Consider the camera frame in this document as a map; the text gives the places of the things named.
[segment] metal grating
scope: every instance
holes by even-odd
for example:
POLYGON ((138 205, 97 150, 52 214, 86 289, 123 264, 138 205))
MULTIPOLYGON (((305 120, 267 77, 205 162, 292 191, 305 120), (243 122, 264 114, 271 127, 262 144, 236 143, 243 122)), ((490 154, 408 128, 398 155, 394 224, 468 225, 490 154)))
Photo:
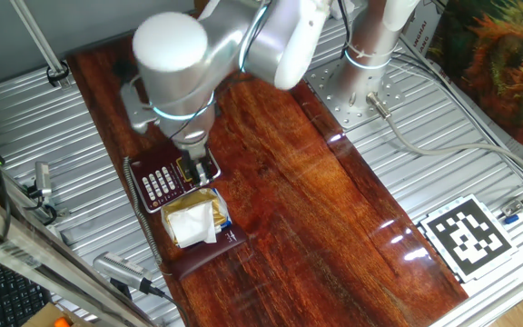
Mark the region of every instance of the metal grating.
MULTIPOLYGON (((70 216, 55 223, 66 244, 87 263, 110 251, 153 271, 154 284, 168 293, 161 272, 134 215, 104 144, 73 87, 52 87, 45 69, 0 84, 0 154, 20 183, 34 182, 35 161, 50 164, 53 199, 70 216)), ((175 306, 131 290, 134 303, 156 323, 183 326, 175 306)), ((54 300, 86 319, 94 317, 54 300)))

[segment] metal rod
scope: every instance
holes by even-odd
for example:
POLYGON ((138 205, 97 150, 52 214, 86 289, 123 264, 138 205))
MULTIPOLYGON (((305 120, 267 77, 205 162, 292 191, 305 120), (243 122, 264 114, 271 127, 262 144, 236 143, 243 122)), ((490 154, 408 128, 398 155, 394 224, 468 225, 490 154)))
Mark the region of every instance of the metal rod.
MULTIPOLYGON (((5 211, 0 207, 0 231, 4 230, 4 224, 5 211)), ((148 315, 118 293, 98 272, 92 278, 90 272, 66 260, 52 246, 54 240, 48 235, 51 234, 38 233, 26 227, 12 216, 7 239, 0 245, 0 263, 109 322, 111 326, 154 326, 148 315)))
POLYGON ((54 50, 52 50, 50 44, 47 43, 42 30, 37 25, 37 22, 32 16, 32 13, 29 11, 29 8, 27 8, 27 5, 25 5, 24 0, 9 1, 19 15, 19 18, 21 18, 22 22, 24 22, 27 32, 29 32, 29 34, 34 39, 35 44, 40 49, 40 52, 42 53, 42 56, 44 57, 47 64, 50 66, 50 68, 52 68, 52 71, 55 74, 63 73, 64 68, 62 67, 62 64, 60 64, 60 61, 55 56, 54 50))

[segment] cable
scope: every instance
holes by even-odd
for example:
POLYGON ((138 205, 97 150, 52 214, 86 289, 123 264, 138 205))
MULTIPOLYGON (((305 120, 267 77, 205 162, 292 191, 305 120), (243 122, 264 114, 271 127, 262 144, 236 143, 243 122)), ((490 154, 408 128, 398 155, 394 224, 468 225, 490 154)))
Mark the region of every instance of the cable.
POLYGON ((428 67, 424 66, 424 65, 421 65, 421 64, 415 64, 413 62, 410 62, 409 60, 405 60, 403 58, 399 58, 399 57, 396 57, 396 56, 393 56, 391 57, 392 60, 397 60, 397 61, 400 61, 402 63, 405 63, 405 64, 410 64, 414 67, 417 67, 419 68, 420 70, 426 72, 427 74, 430 74, 431 76, 435 77, 435 72, 431 69, 429 69, 428 67))
POLYGON ((42 204, 44 204, 44 198, 42 196, 38 196, 37 197, 37 205, 36 206, 34 206, 34 207, 25 207, 24 209, 26 209, 27 211, 37 210, 37 209, 42 207, 42 204))
MULTIPOLYGON (((348 18, 346 16, 346 13, 347 13, 346 12, 346 4, 344 3, 344 0, 342 0, 342 1, 338 0, 338 4, 340 6, 340 11, 341 11, 341 14, 342 14, 342 20, 345 22, 345 25, 348 26, 348 18)), ((387 52, 386 54, 365 54, 364 51, 355 48, 354 45, 352 45, 352 43, 350 42, 352 40, 352 29, 347 27, 346 33, 347 33, 347 37, 346 37, 345 46, 342 47, 342 54, 343 55, 344 55, 344 51, 346 51, 346 50, 348 50, 348 48, 350 48, 350 49, 352 49, 352 51, 354 51, 355 53, 359 54, 358 58, 361 58, 363 56, 368 57, 368 58, 376 58, 376 57, 386 56, 386 55, 390 55, 390 54, 394 53, 396 51, 396 49, 397 49, 397 45, 399 44, 399 43, 397 43, 393 47, 393 49, 390 50, 389 52, 387 52)))
MULTIPOLYGON (((239 75, 242 74, 242 72, 238 71, 235 74, 237 74, 239 76, 239 75)), ((225 86, 227 84, 231 84, 231 85, 227 86, 225 89, 223 89, 219 93, 216 93, 215 96, 213 97, 213 100, 209 104, 207 104, 204 107, 202 107, 201 109, 197 110, 195 112, 195 114, 193 114, 193 116, 191 116, 191 118, 189 118, 175 133, 173 133, 173 134, 171 134, 171 136, 169 136, 169 139, 172 140, 178 133, 180 133, 183 129, 185 129, 191 123, 191 121, 196 116, 199 115, 201 110, 216 104, 217 103, 217 99, 219 99, 223 94, 225 94, 227 91, 229 91, 234 85, 242 83, 242 82, 249 82, 249 81, 252 81, 254 79, 255 79, 255 77, 248 77, 248 78, 244 78, 244 79, 239 79, 239 78, 231 78, 231 76, 228 77, 227 79, 225 79, 225 81, 223 82, 223 86, 225 86)))
MULTIPOLYGON (((412 55, 403 54, 403 53, 397 53, 397 54, 407 56, 408 58, 411 58, 411 59, 415 60, 418 63, 425 64, 419 58, 414 57, 412 55)), ((430 68, 428 68, 426 66, 424 67, 424 66, 421 66, 419 64, 413 64, 412 62, 404 60, 402 58, 392 57, 392 59, 393 60, 399 60, 399 61, 401 61, 401 62, 403 62, 405 64, 410 64, 412 66, 415 66, 415 67, 421 69, 425 73, 430 74, 431 77, 423 76, 423 75, 420 75, 420 74, 413 73, 413 72, 411 72, 408 69, 403 69, 402 67, 399 67, 399 66, 396 66, 394 64, 391 64, 391 66, 401 70, 404 73, 412 74, 412 75, 424 78, 424 79, 426 79, 428 81, 431 81, 434 84, 437 84, 439 87, 441 87, 443 89, 444 92, 449 94, 451 96, 452 100, 455 101, 460 107, 462 107, 462 108, 465 107, 461 103, 461 101, 453 94, 453 92, 451 92, 451 90, 449 90, 447 84, 442 79, 437 78, 438 75, 437 75, 437 73, 434 70, 432 70, 432 69, 430 69, 430 68)), ((460 150, 466 150, 466 149, 486 149, 486 150, 493 151, 493 152, 496 152, 496 153, 503 154, 503 155, 507 156, 509 159, 511 159, 513 162, 515 162, 519 167, 521 167, 523 169, 523 159, 522 158, 520 158, 519 156, 513 154, 511 151, 508 151, 508 150, 506 150, 506 149, 504 149, 504 148, 502 148, 500 146, 497 146, 497 145, 492 145, 492 144, 461 144, 461 145, 456 145, 456 146, 452 146, 452 147, 449 147, 449 148, 438 149, 438 150, 426 150, 426 149, 418 148, 415 145, 409 143, 409 141, 407 141, 403 137, 403 135, 399 132, 399 129, 397 128, 397 125, 395 125, 394 122, 392 121, 392 118, 388 117, 387 118, 387 122, 389 123, 390 128, 397 135, 399 140, 405 146, 407 146, 411 151, 413 151, 415 153, 423 154, 423 155, 440 155, 440 154, 449 154, 449 153, 453 153, 453 152, 460 151, 460 150)))
POLYGON ((346 16, 346 4, 343 3, 344 0, 338 0, 338 7, 340 8, 340 11, 342 12, 342 21, 344 22, 344 27, 346 28, 346 42, 345 45, 342 46, 342 52, 340 53, 340 59, 344 56, 344 52, 348 48, 348 44, 350 43, 350 27, 349 27, 349 20, 346 16))
POLYGON ((179 311, 181 312, 183 317, 185 318, 185 326, 187 326, 187 327, 191 326, 191 322, 189 322, 189 315, 184 310, 183 306, 180 305, 177 301, 173 300, 173 298, 171 296, 167 295, 165 292, 161 291, 160 289, 158 289, 156 287, 150 287, 149 293, 154 294, 156 296, 160 296, 162 298, 165 298, 168 301, 170 301, 172 304, 174 304, 177 307, 177 309, 179 309, 179 311))
POLYGON ((515 161, 516 164, 518 164, 523 169, 523 159, 522 158, 520 158, 519 156, 513 154, 512 152, 510 152, 504 148, 501 148, 499 146, 492 145, 492 144, 460 144, 460 145, 455 145, 455 146, 442 148, 442 149, 435 149, 435 150, 418 148, 417 146, 415 146, 412 143, 410 143, 409 141, 407 141, 407 139, 405 139, 405 137, 399 131, 399 128, 397 128, 397 125, 395 125, 395 122, 392 120, 392 118, 390 116, 387 117, 385 120, 389 124, 390 129, 395 133, 395 135, 397 135, 397 138, 414 153, 422 154, 422 155, 443 155, 443 154, 451 154, 451 153, 454 153, 457 151, 468 150, 468 149, 485 149, 485 150, 493 151, 498 154, 506 155, 508 158, 515 161))
POLYGON ((138 203, 138 195, 136 194, 136 189, 134 188, 134 181, 133 176, 131 174, 131 168, 130 168, 130 158, 125 157, 123 162, 123 170, 124 170, 124 179, 126 179, 126 183, 128 184, 128 189, 131 192, 131 196, 133 197, 133 209, 134 213, 136 213, 136 216, 141 221, 141 227, 143 227, 144 234, 146 234, 146 240, 149 243, 149 247, 151 248, 151 252, 153 253, 154 260, 156 261, 156 265, 159 266, 161 263, 163 263, 163 258, 161 257, 161 254, 159 253, 159 248, 156 245, 156 241, 153 238, 153 233, 151 232, 151 226, 149 225, 149 222, 146 220, 146 217, 144 216, 143 212, 141 211, 141 208, 138 203))

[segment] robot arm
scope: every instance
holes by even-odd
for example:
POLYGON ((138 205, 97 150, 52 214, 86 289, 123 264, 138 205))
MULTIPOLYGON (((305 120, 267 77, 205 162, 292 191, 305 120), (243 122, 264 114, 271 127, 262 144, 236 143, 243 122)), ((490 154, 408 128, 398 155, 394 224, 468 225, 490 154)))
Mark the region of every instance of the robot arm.
POLYGON ((214 90, 240 69, 286 90, 311 62, 331 0, 218 0, 200 18, 154 15, 133 37, 133 52, 150 99, 142 108, 121 90, 131 124, 140 133, 150 122, 182 150, 201 185, 211 179, 207 140, 215 113, 214 90))

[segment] wooden board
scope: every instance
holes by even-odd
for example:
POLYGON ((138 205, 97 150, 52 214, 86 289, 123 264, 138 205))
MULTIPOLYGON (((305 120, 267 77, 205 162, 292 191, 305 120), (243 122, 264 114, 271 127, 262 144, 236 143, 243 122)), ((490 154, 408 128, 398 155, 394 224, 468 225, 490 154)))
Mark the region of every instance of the wooden board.
MULTIPOLYGON (((121 179, 126 155, 163 140, 128 125, 112 71, 132 60, 130 38, 68 59, 121 179)), ((237 84, 219 106, 212 186, 250 244, 182 282, 166 277, 192 325, 427 326, 466 299, 305 84, 237 84)), ((151 226, 163 258, 183 253, 158 214, 151 226)))

